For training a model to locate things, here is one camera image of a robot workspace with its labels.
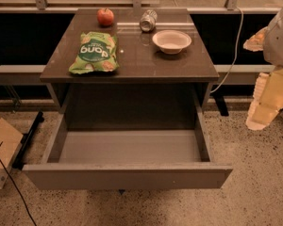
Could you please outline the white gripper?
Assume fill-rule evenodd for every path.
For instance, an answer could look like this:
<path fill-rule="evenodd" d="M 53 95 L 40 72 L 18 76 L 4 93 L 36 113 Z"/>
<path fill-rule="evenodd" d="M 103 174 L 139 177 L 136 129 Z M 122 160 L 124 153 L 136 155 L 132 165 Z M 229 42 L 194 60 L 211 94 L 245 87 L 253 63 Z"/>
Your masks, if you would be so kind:
<path fill-rule="evenodd" d="M 283 8 L 269 22 L 248 39 L 243 48 L 258 52 L 263 50 L 264 59 L 283 67 Z M 250 130 L 267 127 L 283 109 L 283 69 L 260 73 L 253 92 L 253 101 L 248 110 L 246 126 Z"/>

